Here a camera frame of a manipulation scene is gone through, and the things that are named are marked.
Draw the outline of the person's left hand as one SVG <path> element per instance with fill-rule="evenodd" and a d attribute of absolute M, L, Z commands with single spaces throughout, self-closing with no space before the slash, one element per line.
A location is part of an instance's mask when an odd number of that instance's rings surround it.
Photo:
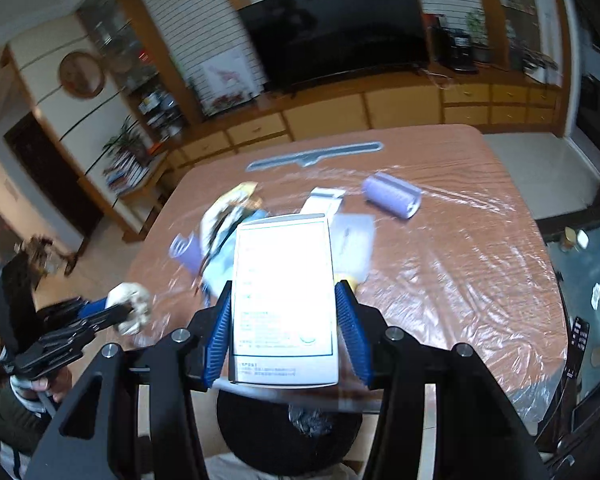
<path fill-rule="evenodd" d="M 73 376 L 68 367 L 63 367 L 50 376 L 38 378 L 32 382 L 32 389 L 35 392 L 44 393 L 55 403 L 65 399 L 73 385 Z"/>

